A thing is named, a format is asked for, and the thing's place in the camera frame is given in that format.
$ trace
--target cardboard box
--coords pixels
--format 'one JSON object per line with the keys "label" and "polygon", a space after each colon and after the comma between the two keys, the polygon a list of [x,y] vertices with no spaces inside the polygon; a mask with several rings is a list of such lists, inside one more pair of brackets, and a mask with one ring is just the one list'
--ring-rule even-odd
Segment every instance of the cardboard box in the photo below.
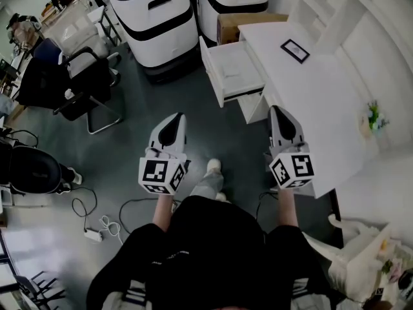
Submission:
{"label": "cardboard box", "polygon": [[269,22],[285,22],[288,15],[269,13],[221,14],[218,16],[217,42],[219,45],[239,40],[239,25]]}

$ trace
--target gray pants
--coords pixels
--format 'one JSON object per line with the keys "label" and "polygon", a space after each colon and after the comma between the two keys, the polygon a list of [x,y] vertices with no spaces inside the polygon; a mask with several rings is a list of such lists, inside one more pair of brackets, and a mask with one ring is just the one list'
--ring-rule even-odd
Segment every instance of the gray pants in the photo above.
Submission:
{"label": "gray pants", "polygon": [[220,173],[209,172],[195,186],[191,196],[198,195],[207,199],[215,200],[217,193],[224,185],[224,177]]}

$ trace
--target power strip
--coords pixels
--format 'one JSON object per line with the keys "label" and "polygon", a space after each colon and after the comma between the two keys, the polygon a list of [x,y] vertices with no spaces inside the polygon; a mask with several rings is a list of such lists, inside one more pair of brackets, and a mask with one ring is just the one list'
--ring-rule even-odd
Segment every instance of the power strip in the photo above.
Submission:
{"label": "power strip", "polygon": [[93,231],[91,229],[86,229],[85,236],[88,239],[91,239],[91,240],[97,241],[97,242],[102,242],[102,240],[103,240],[102,234],[100,232],[96,232],[96,231]]}

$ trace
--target black cable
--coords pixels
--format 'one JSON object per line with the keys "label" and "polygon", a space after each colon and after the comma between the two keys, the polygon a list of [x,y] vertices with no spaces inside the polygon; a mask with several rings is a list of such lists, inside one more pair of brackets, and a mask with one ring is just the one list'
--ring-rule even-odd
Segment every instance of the black cable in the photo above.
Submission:
{"label": "black cable", "polygon": [[17,130],[17,131],[10,132],[10,133],[8,134],[8,136],[11,136],[12,134],[16,134],[16,133],[19,133],[19,132],[29,133],[31,136],[33,136],[33,137],[36,139],[36,144],[34,145],[34,147],[35,147],[35,148],[37,147],[37,145],[39,144],[39,138],[38,138],[37,136],[35,136],[33,133],[31,133],[30,131],[27,131],[27,130]]}
{"label": "black cable", "polygon": [[[129,230],[126,228],[125,224],[122,222],[122,210],[130,202],[141,202],[141,201],[157,201],[157,198],[142,198],[142,199],[132,199],[126,201],[124,204],[122,204],[120,210],[119,210],[119,223],[121,224],[122,228],[125,230],[126,233],[130,234]],[[174,205],[177,205],[177,203],[182,203],[182,201],[179,200],[173,200]]]}
{"label": "black cable", "polygon": [[258,212],[259,212],[259,208],[261,207],[262,199],[267,195],[269,195],[269,196],[273,197],[274,199],[278,200],[278,197],[272,192],[261,193],[258,197],[259,203],[258,203],[258,207],[257,207],[257,211],[256,211],[256,221],[258,221]]}
{"label": "black cable", "polygon": [[[76,190],[78,190],[78,189],[86,189],[86,190],[92,192],[93,195],[94,195],[94,198],[95,198],[95,205],[93,206],[93,208],[92,208],[89,212],[86,210],[85,204],[83,203],[82,200],[80,200],[79,198],[74,198],[74,199],[72,200],[72,210],[73,210],[73,212],[74,212],[75,214],[77,214],[78,217],[85,219],[85,223],[83,224],[83,230],[86,232],[86,219],[87,219],[88,216],[90,216],[90,215],[95,211],[95,209],[97,208],[97,196],[96,196],[96,193],[95,193],[95,191],[94,191],[93,189],[89,189],[89,188],[83,187],[83,186],[81,186],[81,187],[76,187],[75,189],[72,189],[72,191],[76,191]],[[75,201],[79,201],[79,202],[80,202],[80,204],[81,204],[82,207],[83,207],[83,210],[85,210],[85,214],[79,214],[79,213],[75,210],[75,207],[74,207]]]}

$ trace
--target black cap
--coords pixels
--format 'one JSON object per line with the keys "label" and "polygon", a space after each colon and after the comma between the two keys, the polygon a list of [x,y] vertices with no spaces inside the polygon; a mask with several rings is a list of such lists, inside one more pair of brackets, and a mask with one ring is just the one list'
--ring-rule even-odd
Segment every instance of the black cap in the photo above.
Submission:
{"label": "black cap", "polygon": [[12,18],[8,22],[8,26],[6,27],[6,30],[8,30],[14,23],[16,23],[19,20],[19,14],[15,13]]}

